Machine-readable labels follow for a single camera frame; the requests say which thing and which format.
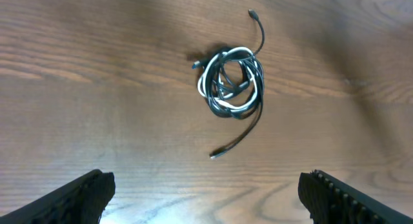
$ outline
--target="cord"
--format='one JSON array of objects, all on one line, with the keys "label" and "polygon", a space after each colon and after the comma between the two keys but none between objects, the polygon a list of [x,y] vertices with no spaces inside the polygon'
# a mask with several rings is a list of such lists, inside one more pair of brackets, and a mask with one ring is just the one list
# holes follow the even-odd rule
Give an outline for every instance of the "cord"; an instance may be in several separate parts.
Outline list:
[{"label": "cord", "polygon": [[[257,125],[263,111],[264,71],[263,66],[256,59],[256,55],[264,45],[265,33],[263,25],[255,11],[248,10],[248,13],[252,19],[258,22],[261,29],[261,44],[254,53],[247,47],[230,48],[226,46],[219,49],[212,58],[196,61],[192,66],[192,68],[200,66],[204,68],[204,72],[198,80],[197,87],[199,93],[208,101],[208,105],[215,115],[219,117],[245,119],[258,110],[257,115],[249,127],[230,143],[211,152],[211,159],[222,156],[241,142]],[[225,72],[224,65],[229,61],[238,62],[241,67],[243,79],[238,85],[231,81]],[[251,83],[254,84],[254,89],[243,105],[234,106],[227,102],[245,91]]]}]

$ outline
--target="black cable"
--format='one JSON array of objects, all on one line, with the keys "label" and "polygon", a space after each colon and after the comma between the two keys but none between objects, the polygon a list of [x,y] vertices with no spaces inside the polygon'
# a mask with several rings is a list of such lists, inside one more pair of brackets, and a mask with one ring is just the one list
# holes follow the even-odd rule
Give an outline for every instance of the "black cable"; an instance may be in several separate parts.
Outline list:
[{"label": "black cable", "polygon": [[[234,117],[236,119],[245,119],[251,116],[258,109],[258,113],[249,127],[230,143],[211,152],[211,159],[222,156],[230,149],[234,148],[257,125],[263,111],[264,71],[263,66],[256,59],[256,55],[264,45],[265,33],[263,25],[261,24],[261,21],[259,20],[258,15],[255,13],[255,11],[248,10],[248,13],[252,19],[258,22],[258,25],[261,29],[261,44],[254,53],[252,53],[249,49],[245,49],[243,47],[223,47],[216,52],[216,54],[214,55],[215,57],[197,61],[192,67],[196,68],[202,66],[204,68],[204,74],[202,76],[204,76],[205,78],[201,77],[199,79],[199,84],[201,83],[205,86],[205,90],[203,91],[204,94],[201,93],[201,95],[205,95],[205,98],[208,101],[208,105],[215,115],[219,117]],[[229,61],[237,61],[241,67],[243,78],[240,84],[235,84],[233,81],[231,81],[231,79],[225,72],[224,65]],[[225,78],[227,85],[222,83],[220,75]],[[245,104],[250,103],[249,105],[246,105],[244,108],[238,110],[226,107],[219,103],[220,101],[227,101],[236,97],[237,95],[245,91],[250,86],[251,81],[254,80],[256,88],[251,91],[250,95],[245,101]]]}]

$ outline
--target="brown wooden tabletop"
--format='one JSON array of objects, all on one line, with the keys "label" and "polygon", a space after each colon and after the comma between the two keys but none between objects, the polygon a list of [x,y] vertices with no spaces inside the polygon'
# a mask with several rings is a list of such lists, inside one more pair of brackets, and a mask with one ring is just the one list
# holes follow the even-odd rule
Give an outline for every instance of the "brown wooden tabletop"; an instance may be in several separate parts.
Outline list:
[{"label": "brown wooden tabletop", "polygon": [[[250,121],[188,57],[256,49],[249,8],[263,116],[212,161]],[[413,0],[0,0],[0,215],[100,168],[103,224],[311,223],[318,168],[413,216],[412,51]]]}]

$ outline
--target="white cable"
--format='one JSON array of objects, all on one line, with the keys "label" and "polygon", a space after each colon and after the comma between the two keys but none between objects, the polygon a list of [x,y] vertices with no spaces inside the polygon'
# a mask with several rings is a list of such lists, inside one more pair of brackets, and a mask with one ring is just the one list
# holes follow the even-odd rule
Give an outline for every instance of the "white cable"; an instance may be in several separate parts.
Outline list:
[{"label": "white cable", "polygon": [[[248,49],[247,47],[243,47],[243,46],[233,48],[233,49],[229,50],[228,52],[222,52],[222,54],[223,54],[224,56],[226,56],[227,54],[233,54],[233,53],[242,52],[242,51],[248,53],[250,56],[254,56],[254,53],[252,53],[252,51],[251,51],[250,49]],[[213,64],[215,63],[215,61],[217,61],[218,57],[219,57],[219,54],[216,54],[216,55],[209,61],[209,64],[206,66],[204,72],[202,73],[201,77],[200,77],[199,80],[198,80],[198,92],[199,92],[199,93],[201,94],[201,96],[203,96],[203,97],[206,97],[206,95],[205,95],[205,90],[206,90],[205,79],[206,79],[206,77],[207,77],[207,74],[208,74],[208,71],[210,70],[211,65],[213,65]],[[256,62],[255,60],[254,60],[254,66],[255,66],[255,67],[258,66],[258,65],[257,65],[257,62]],[[236,107],[236,106],[231,105],[230,103],[228,103],[228,102],[226,102],[226,101],[221,100],[218,96],[214,97],[214,99],[217,101],[218,104],[222,105],[223,107],[229,108],[231,112],[244,112],[244,111],[246,111],[246,110],[248,109],[248,107],[257,99],[258,91],[257,91],[257,83],[256,83],[256,80],[255,80],[254,73],[251,71],[251,69],[250,69],[248,66],[246,66],[246,68],[247,68],[248,73],[249,73],[249,79],[250,79],[250,81],[252,81],[253,84],[254,84],[254,94],[252,95],[252,97],[251,97],[244,105],[241,105],[241,106],[239,106],[239,107]],[[221,82],[221,75],[219,75],[219,77],[218,77],[218,83],[223,84],[223,83]],[[221,95],[222,95],[225,99],[228,99],[228,98],[232,97],[232,95],[233,95],[232,93],[225,94],[223,91],[217,91],[217,92],[220,92]]]}]

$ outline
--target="bundle of cables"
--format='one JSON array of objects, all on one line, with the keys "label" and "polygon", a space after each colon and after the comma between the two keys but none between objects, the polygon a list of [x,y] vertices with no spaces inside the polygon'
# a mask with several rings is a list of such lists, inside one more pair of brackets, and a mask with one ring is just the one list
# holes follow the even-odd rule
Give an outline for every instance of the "bundle of cables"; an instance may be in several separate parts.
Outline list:
[{"label": "bundle of cables", "polygon": [[[215,149],[211,159],[222,156],[234,148],[255,127],[263,111],[264,71],[256,55],[262,49],[265,41],[264,28],[258,15],[253,10],[248,10],[250,17],[258,22],[261,29],[261,45],[253,53],[247,47],[230,48],[228,46],[219,49],[212,58],[196,61],[192,68],[203,67],[204,71],[198,80],[198,91],[205,97],[211,111],[219,117],[234,117],[245,119],[258,110],[250,126],[233,141]],[[227,62],[238,62],[242,71],[242,81],[231,81],[225,72]],[[245,91],[251,84],[254,85],[250,95],[243,105],[231,105],[227,101],[235,98]]]}]

